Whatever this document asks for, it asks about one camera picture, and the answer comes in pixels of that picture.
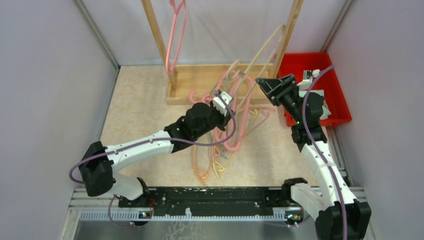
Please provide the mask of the large pink plastic hanger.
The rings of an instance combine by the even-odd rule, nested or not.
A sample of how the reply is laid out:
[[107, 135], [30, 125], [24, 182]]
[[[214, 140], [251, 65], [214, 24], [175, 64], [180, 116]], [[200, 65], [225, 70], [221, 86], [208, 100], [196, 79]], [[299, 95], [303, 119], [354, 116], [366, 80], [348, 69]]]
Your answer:
[[[167, 51], [165, 55], [165, 70], [168, 75], [171, 75], [174, 73], [176, 65], [179, 60], [181, 47], [183, 44], [185, 31], [186, 31], [188, 13], [187, 13], [187, 3], [185, 0], [180, 0], [179, 2], [177, 2], [177, 0], [169, 0], [169, 4], [172, 7], [173, 17], [172, 17], [171, 29], [170, 29], [169, 39], [168, 39]], [[174, 44], [176, 40], [176, 32], [178, 29], [179, 19], [182, 20], [180, 24], [179, 40], [177, 44]]]

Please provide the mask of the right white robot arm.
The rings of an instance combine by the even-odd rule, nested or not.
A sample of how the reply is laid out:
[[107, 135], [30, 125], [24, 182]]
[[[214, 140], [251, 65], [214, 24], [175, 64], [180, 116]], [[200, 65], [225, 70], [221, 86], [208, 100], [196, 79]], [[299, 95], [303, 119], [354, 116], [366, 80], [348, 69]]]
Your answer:
[[318, 182], [315, 192], [301, 177], [282, 185], [281, 199], [287, 206], [301, 205], [314, 220], [320, 240], [363, 240], [372, 210], [349, 189], [333, 160], [320, 118], [325, 99], [308, 91], [300, 96], [293, 74], [282, 78], [257, 78], [255, 82], [274, 106], [282, 106], [295, 120], [293, 142], [306, 158]]

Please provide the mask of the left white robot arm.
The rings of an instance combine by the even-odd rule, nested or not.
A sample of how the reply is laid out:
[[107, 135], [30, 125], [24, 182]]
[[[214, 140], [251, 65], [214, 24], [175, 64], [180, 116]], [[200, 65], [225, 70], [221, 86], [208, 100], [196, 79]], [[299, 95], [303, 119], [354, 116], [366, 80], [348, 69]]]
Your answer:
[[225, 130], [229, 122], [235, 122], [233, 110], [226, 107], [221, 111], [213, 103], [196, 103], [176, 122], [150, 136], [109, 146], [101, 141], [91, 143], [74, 168], [79, 170], [89, 197], [111, 193], [144, 207], [150, 200], [146, 184], [141, 178], [121, 174], [120, 170], [156, 156], [200, 146], [200, 137], [215, 128]]

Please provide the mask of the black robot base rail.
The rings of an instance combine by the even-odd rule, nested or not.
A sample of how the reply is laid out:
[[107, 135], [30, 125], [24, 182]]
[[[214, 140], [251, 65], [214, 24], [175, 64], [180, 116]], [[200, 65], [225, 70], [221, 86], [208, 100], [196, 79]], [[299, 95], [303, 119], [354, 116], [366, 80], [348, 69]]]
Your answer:
[[83, 220], [147, 222], [274, 222], [299, 225], [310, 217], [284, 198], [281, 187], [153, 187], [136, 200], [111, 193], [89, 197], [76, 189], [70, 205]]

